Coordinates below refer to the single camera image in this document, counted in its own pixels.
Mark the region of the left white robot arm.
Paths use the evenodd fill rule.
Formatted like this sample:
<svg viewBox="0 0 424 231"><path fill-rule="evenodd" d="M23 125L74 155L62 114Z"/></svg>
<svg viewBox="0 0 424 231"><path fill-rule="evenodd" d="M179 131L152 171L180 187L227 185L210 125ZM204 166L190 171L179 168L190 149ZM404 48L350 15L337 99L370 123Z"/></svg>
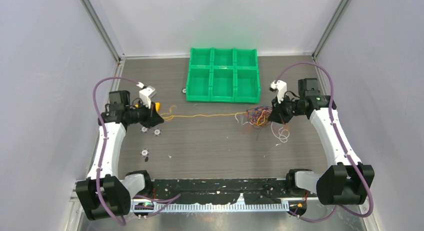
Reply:
<svg viewBox="0 0 424 231"><path fill-rule="evenodd" d="M160 103L145 105L148 97L131 103L127 90L109 93L109 102L100 114L99 139L93 164L84 180L76 183L75 192L88 220L123 217L130 212L132 198L148 198L153 184L146 170L118 176L121 147L130 125L151 129L164 123L159 115Z"/></svg>

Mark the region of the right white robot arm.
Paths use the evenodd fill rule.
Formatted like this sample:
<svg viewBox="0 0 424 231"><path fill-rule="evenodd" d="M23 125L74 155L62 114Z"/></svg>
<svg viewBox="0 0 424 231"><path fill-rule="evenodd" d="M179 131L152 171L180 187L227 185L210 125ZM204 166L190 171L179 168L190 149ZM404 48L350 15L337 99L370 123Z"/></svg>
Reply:
<svg viewBox="0 0 424 231"><path fill-rule="evenodd" d="M269 89L276 97L271 101L268 121L286 125L293 117L305 116L317 131L328 165L322 174L304 168L290 169L286 174L287 193L299 196L308 191L317 195L323 205L362 205L375 171L353 151L331 96L321 94L316 78L298 80L298 94L293 97L289 97L287 83L282 80L272 81Z"/></svg>

